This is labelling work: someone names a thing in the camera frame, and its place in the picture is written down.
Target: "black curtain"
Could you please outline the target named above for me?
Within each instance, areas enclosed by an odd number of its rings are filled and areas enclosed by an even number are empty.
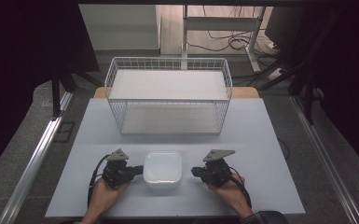
[[[326,115],[359,155],[359,1],[350,1],[340,14],[315,70]]]
[[[0,155],[54,73],[99,71],[75,1],[0,0]]]

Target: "white wall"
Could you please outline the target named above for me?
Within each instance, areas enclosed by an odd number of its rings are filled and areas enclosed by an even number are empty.
[[[159,6],[79,7],[94,50],[159,49]]]

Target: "hand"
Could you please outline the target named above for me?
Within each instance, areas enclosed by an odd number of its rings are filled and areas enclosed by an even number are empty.
[[[131,182],[120,185],[117,189],[111,189],[106,181],[98,179],[94,184],[89,209],[83,217],[85,224],[97,223],[99,217],[115,204],[118,196],[130,185]]]
[[[234,173],[232,176],[238,181],[245,183],[245,180],[242,176]],[[208,184],[207,186],[208,189],[219,195],[223,202],[225,202],[231,209],[233,209],[239,217],[249,217],[253,214],[252,208],[248,206],[245,196],[242,194],[238,186],[231,180],[229,180],[220,188]]]

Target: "square plastic container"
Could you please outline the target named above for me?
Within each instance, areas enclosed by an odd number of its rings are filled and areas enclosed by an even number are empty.
[[[145,158],[144,180],[151,189],[175,189],[182,179],[182,157],[174,151],[149,152]]]
[[[220,134],[232,83],[225,59],[114,58],[105,91],[122,134]]]

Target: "right hand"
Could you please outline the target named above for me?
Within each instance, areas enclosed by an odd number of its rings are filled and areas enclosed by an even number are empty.
[[[242,176],[234,173],[232,176],[238,181],[245,183],[245,180]],[[208,189],[219,195],[223,202],[225,202],[226,205],[233,209],[240,218],[249,217],[254,213],[252,208],[248,206],[246,198],[242,194],[241,190],[231,180],[229,180],[220,188],[208,184],[207,186]]]

